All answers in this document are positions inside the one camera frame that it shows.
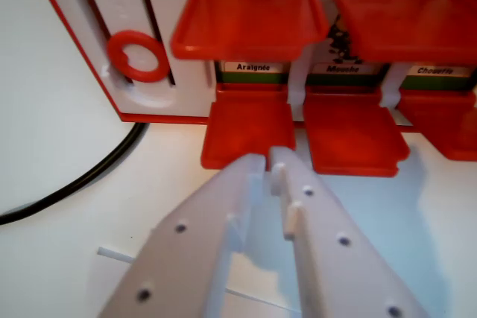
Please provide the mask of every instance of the red flap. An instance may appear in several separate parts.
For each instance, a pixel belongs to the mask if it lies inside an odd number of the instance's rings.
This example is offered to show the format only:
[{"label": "red flap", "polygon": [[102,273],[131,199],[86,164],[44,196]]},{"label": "red flap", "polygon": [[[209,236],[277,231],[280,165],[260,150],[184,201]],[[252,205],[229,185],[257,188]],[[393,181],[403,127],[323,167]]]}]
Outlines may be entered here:
[{"label": "red flap", "polygon": [[364,60],[476,64],[473,0],[335,1]]},{"label": "red flap", "polygon": [[171,47],[180,59],[290,61],[328,28],[320,0],[188,0]]},{"label": "red flap", "polygon": [[222,169],[248,153],[295,149],[291,107],[281,85],[218,84],[202,150],[202,166]]},{"label": "red flap", "polygon": [[409,155],[381,94],[311,93],[303,105],[313,167],[322,174],[393,177]]},{"label": "red flap", "polygon": [[477,160],[477,108],[472,92],[400,91],[398,109],[445,157]]}]

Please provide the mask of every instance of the white surface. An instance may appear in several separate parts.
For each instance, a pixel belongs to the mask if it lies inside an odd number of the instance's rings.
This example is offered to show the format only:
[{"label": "white surface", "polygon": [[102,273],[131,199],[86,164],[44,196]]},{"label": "white surface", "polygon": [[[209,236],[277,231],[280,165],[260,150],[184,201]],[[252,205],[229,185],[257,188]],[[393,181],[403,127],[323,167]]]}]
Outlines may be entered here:
[{"label": "white surface", "polygon": [[[36,200],[121,141],[121,123],[47,0],[0,0],[0,211]],[[205,127],[157,124],[114,172],[20,223],[0,227],[2,318],[90,317],[99,246],[135,256],[161,218],[209,179]],[[477,311],[477,163],[451,162],[419,134],[393,179],[324,177],[431,317]],[[303,131],[297,134],[299,145]],[[278,202],[252,212],[228,287],[297,307],[291,246]]]},{"label": "white surface", "polygon": [[[95,256],[88,283],[88,307],[91,317],[96,317],[101,312],[129,266],[125,262],[104,256]],[[300,318],[300,314],[227,292],[220,317]]]},{"label": "white surface", "polygon": [[207,117],[215,101],[215,67],[212,61],[178,60],[171,38],[187,0],[151,0],[165,52],[176,83],[176,99],[163,114]]}]

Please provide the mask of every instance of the red ring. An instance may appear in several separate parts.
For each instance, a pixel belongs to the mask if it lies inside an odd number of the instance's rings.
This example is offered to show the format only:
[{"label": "red ring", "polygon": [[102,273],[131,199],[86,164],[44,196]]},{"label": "red ring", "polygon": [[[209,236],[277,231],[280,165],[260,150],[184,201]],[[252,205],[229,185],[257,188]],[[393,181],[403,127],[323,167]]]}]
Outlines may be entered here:
[{"label": "red ring", "polygon": [[[157,58],[159,64],[152,71],[140,71],[131,67],[123,48],[126,45],[140,45],[147,48]],[[169,61],[165,54],[164,45],[153,37],[139,31],[125,30],[111,36],[107,42],[107,54],[113,65],[124,75],[139,82],[161,81],[169,73]]]}]

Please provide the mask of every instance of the black cable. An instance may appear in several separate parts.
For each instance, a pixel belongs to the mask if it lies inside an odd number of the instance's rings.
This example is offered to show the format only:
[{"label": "black cable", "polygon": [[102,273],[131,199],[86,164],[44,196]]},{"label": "black cable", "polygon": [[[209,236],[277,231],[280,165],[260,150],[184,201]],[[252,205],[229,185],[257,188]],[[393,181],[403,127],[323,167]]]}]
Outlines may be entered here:
[{"label": "black cable", "polygon": [[119,143],[119,145],[114,148],[111,153],[105,156],[97,165],[89,169],[85,174],[73,182],[70,182],[68,185],[63,186],[61,189],[49,194],[35,203],[32,203],[25,208],[15,210],[14,212],[8,212],[6,214],[0,215],[0,225],[12,223],[14,221],[30,217],[31,215],[35,215],[83,188],[85,185],[98,178],[109,167],[122,158],[122,156],[128,152],[130,148],[132,148],[137,140],[142,137],[142,134],[147,127],[148,125],[145,123],[135,123],[131,131],[122,140],[122,142]]}]

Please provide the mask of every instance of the white table surface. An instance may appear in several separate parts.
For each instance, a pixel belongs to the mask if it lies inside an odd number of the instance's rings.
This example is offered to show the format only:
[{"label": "white table surface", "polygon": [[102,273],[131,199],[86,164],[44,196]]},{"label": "white table surface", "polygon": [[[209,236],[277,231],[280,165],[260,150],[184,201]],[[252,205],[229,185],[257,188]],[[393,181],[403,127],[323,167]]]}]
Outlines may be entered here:
[{"label": "white table surface", "polygon": [[[48,0],[0,0],[0,212],[91,168],[126,135]],[[89,317],[99,246],[134,256],[149,230],[214,171],[204,126],[154,124],[111,174],[22,222],[0,226],[0,316]],[[419,134],[393,179],[325,177],[432,317],[477,312],[477,163],[451,162]],[[298,133],[301,151],[303,132]],[[253,213],[228,287],[299,309],[277,201]]]}]

